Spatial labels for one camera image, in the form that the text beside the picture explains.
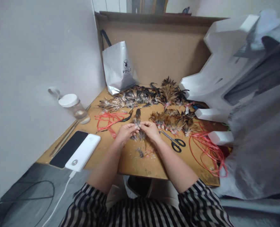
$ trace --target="glass jar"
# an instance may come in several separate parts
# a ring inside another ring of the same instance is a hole
[[[90,117],[82,106],[77,95],[64,95],[61,99],[59,99],[59,104],[68,109],[80,124],[84,125],[90,121]]]

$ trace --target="table surface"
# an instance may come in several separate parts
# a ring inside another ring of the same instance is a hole
[[[101,110],[97,108],[97,105],[99,104],[99,100],[104,99],[104,97],[106,97],[107,99],[111,98],[111,95],[108,93],[106,88],[92,102],[91,107],[88,110],[88,114],[91,117],[90,122],[85,125],[78,124],[75,130],[73,131],[73,133],[71,134],[71,136],[74,134],[75,131],[78,130],[85,131],[91,134],[97,133],[98,121],[95,120],[95,116],[101,114]],[[185,107],[170,106],[170,108],[177,108],[179,111],[185,110]],[[122,110],[129,111],[129,109],[127,108],[122,108]],[[129,121],[125,123],[118,122],[112,126],[112,129],[117,133],[121,125],[133,122],[132,119],[135,115],[135,110],[136,109],[134,109],[133,116]],[[162,112],[163,110],[164,110],[163,105],[161,104],[153,105],[151,107],[144,107],[141,109],[141,121],[149,120],[150,113],[152,111]],[[220,123],[211,123],[209,121],[194,119],[194,122],[198,122],[198,121],[200,121],[204,125],[204,128],[207,131],[227,130],[227,127],[223,126]],[[102,127],[106,125],[107,122],[100,122],[99,126]],[[37,160],[37,163],[49,164],[49,162],[52,159],[52,156],[50,156],[50,154],[69,130],[70,129],[67,129],[67,131],[65,131],[64,134],[61,137],[59,137],[50,146],[50,148]],[[166,133],[174,138],[174,136],[169,131],[166,131]],[[97,135],[101,136],[101,141],[96,147],[90,159],[88,160],[84,169],[89,169],[89,170],[94,169],[96,165],[100,162],[100,160],[103,158],[107,149],[111,146],[111,144],[114,141],[109,131],[98,132]],[[166,141],[171,146],[170,139],[168,139],[163,134],[161,134],[161,137],[164,139],[164,141]],[[185,137],[182,132],[179,132],[179,136],[177,136],[176,138],[182,139],[186,143],[186,147],[181,147],[182,152],[177,154],[196,172],[196,174],[203,180],[205,184],[212,185],[212,186],[219,186],[219,178],[213,176],[206,169],[202,168],[194,159],[189,148],[189,137]],[[192,140],[190,141],[190,144],[194,155],[196,156],[197,160],[200,162],[200,155],[202,151],[194,144]],[[146,153],[148,155],[141,158],[137,149],[141,148],[141,150],[145,153],[145,147],[146,147]],[[152,150],[156,150],[156,148],[154,148],[153,145],[149,143],[147,140],[134,141],[130,139],[126,143],[125,147],[123,148],[122,155],[119,162],[118,173],[141,176],[141,177],[149,177],[149,178],[168,179],[165,168],[161,162],[158,153],[157,152],[150,153]],[[202,159],[208,168],[213,168],[213,163],[210,158],[208,158],[205,155]]]

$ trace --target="bunny logo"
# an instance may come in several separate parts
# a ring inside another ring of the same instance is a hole
[[[128,62],[128,60],[125,59],[125,60],[123,61],[123,66],[124,66],[125,69],[128,69],[128,68],[129,68],[129,62]]]

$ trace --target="hand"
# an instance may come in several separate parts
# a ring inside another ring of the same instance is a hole
[[[146,133],[146,135],[151,139],[152,142],[162,140],[155,123],[152,123],[150,121],[143,121],[140,123],[140,128]]]
[[[122,145],[125,145],[131,136],[135,136],[137,133],[139,133],[139,130],[140,128],[132,123],[122,125],[115,139],[115,142],[119,142]]]

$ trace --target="phone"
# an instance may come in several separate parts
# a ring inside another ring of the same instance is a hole
[[[76,131],[74,135],[64,144],[55,157],[50,161],[51,166],[63,169],[65,164],[88,136],[87,132]]]

